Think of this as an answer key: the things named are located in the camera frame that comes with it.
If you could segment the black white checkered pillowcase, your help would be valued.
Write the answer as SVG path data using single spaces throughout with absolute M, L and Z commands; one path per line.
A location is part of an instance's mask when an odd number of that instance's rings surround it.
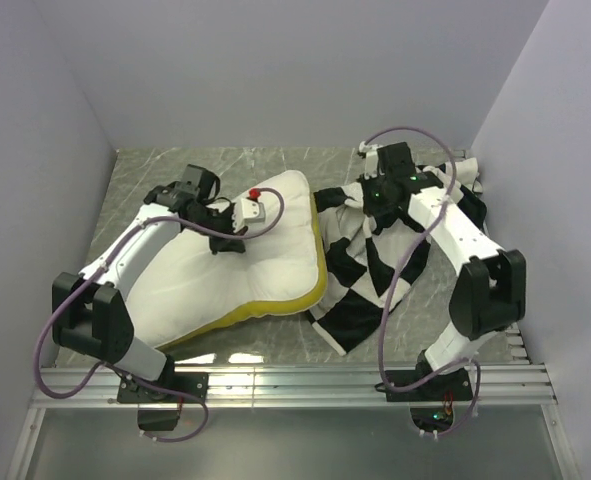
M 401 222 L 373 235 L 363 211 L 359 181 L 314 192 L 318 224 L 328 272 L 327 289 L 307 311 L 314 330 L 344 356 L 380 326 L 381 315 L 397 261 L 423 232 Z M 405 264 L 390 313 L 424 271 L 431 240 L 424 240 Z

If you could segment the white pillow with yellow edge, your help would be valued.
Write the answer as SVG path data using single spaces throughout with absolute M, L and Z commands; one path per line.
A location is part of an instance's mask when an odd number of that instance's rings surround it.
M 303 312 L 327 286 L 314 196 L 304 174 L 288 170 L 261 183 L 268 220 L 242 253 L 212 254 L 206 237 L 185 230 L 135 281 L 126 306 L 135 335 L 167 349 L 251 318 Z

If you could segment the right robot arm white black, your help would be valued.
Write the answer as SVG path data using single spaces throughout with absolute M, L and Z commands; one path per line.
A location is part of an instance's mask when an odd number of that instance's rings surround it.
M 420 356 L 428 365 L 415 376 L 419 394 L 435 400 L 451 385 L 449 373 L 473 358 L 497 332 L 522 320 L 526 308 L 526 260 L 491 240 L 457 205 L 456 168 L 449 174 L 415 166 L 404 143 L 361 143 L 364 179 L 374 191 L 364 200 L 377 213 L 397 207 L 447 256 L 457 281 L 449 301 L 450 321 Z

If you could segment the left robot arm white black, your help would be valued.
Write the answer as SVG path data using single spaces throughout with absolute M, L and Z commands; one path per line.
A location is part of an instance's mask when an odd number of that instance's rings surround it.
M 200 233 L 222 233 L 209 238 L 217 247 L 243 245 L 230 238 L 234 207 L 212 206 L 220 186 L 215 173 L 187 166 L 180 180 L 146 194 L 126 230 L 96 260 L 77 274 L 60 274 L 52 285 L 54 343 L 140 378 L 141 390 L 154 402 L 170 399 L 177 386 L 174 360 L 137 337 L 126 300 L 154 257 L 187 229 L 186 222 Z

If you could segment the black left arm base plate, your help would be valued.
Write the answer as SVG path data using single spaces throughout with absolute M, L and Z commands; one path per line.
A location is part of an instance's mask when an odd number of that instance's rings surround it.
M 137 424 L 144 432 L 172 432 L 184 406 L 205 402 L 208 385 L 206 372 L 174 373 L 162 383 L 123 378 L 116 403 L 137 408 Z

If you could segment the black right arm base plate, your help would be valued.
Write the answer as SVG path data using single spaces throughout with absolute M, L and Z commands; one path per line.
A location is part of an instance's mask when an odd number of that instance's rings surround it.
M 394 392 L 383 382 L 374 386 L 389 403 L 409 403 L 410 417 L 421 436 L 435 440 L 459 428 L 477 414 L 480 387 L 472 385 L 469 373 L 460 368 L 453 373 L 438 375 L 417 388 Z

